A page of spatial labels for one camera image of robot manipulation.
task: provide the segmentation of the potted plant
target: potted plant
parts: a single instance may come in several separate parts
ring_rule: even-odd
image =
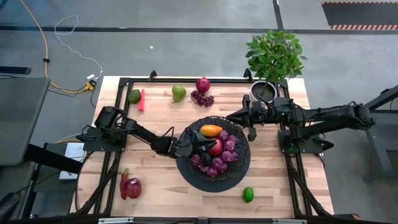
[[[300,58],[306,60],[302,53],[299,40],[291,32],[273,32],[253,36],[252,42],[246,43],[249,52],[246,54],[250,70],[256,72],[259,80],[250,88],[251,97],[272,102],[276,97],[276,89],[270,82],[281,82],[286,76],[294,78],[301,75],[303,65]]]

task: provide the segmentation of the gray floor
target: gray floor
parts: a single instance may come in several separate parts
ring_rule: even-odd
[[[272,1],[259,0],[113,0],[26,1],[43,25],[78,14],[82,26],[275,28]],[[327,29],[320,1],[280,0],[282,20],[289,29]],[[73,25],[75,21],[65,21]],[[19,1],[9,1],[0,23],[33,24]],[[65,88],[81,87],[99,68],[62,47],[53,32],[49,44],[49,75]],[[312,108],[366,103],[397,84],[396,35],[299,35],[303,78]],[[211,33],[73,33],[62,39],[73,49],[95,58],[104,75],[203,75],[240,77],[251,34]],[[38,32],[0,31],[0,65],[32,67],[44,76],[44,45]],[[74,98],[48,93],[32,143],[41,145],[80,132],[91,124],[90,94]],[[327,134],[335,147],[325,153],[326,176],[335,213],[357,213],[365,220],[398,222],[396,182],[365,184],[362,175],[379,168],[362,131]],[[65,214],[72,195],[41,195],[39,215]]]

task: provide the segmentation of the butcher block tabletop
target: butcher block tabletop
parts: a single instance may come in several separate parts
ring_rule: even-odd
[[[93,121],[103,106],[114,106],[119,78],[104,77]],[[186,97],[172,103],[172,86],[179,84],[187,90]],[[137,105],[129,108],[129,118],[141,126],[162,135],[171,126],[179,137],[194,121],[206,116],[227,116],[242,108],[244,94],[249,94],[251,84],[212,83],[207,94],[215,97],[212,107],[198,106],[190,99],[196,90],[194,83],[134,83],[133,89],[145,89],[145,112]],[[124,106],[124,89],[121,106]],[[290,97],[296,104],[309,108],[304,80],[289,80]],[[174,159],[158,156],[146,143],[133,136],[127,138],[122,153],[117,184],[114,192],[113,217],[212,217],[212,218],[293,218],[292,198],[285,157],[277,142],[279,125],[256,126],[257,138],[250,142],[250,168],[244,179],[232,189],[220,193],[203,192],[191,186],[180,174]],[[94,152],[85,162],[78,181],[78,208],[97,187],[104,153]],[[302,155],[308,188],[326,211],[333,213],[328,183],[321,160],[312,154]],[[120,173],[129,168],[129,178],[137,177],[142,184],[142,195],[137,199],[120,197]],[[245,203],[242,192],[245,187],[254,189],[254,200]],[[297,185],[300,208],[304,212],[302,192]],[[105,207],[108,187],[105,188],[101,211]]]

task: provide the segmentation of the apple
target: apple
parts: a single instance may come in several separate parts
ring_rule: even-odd
[[[216,140],[216,144],[209,150],[209,155],[212,157],[219,156],[223,152],[223,143],[219,139]]]

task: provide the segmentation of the lime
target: lime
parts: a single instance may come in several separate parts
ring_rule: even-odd
[[[140,99],[141,99],[141,93],[139,90],[133,90],[129,94],[129,102],[132,104],[138,103]]]
[[[246,203],[249,203],[249,202],[253,201],[253,199],[254,199],[254,191],[253,191],[253,188],[251,188],[251,187],[246,187],[246,188],[243,190],[243,200],[244,200]]]
[[[185,94],[187,94],[185,88],[180,85],[173,86],[172,92],[174,103],[178,103],[179,101],[181,101],[182,98],[184,98]]]

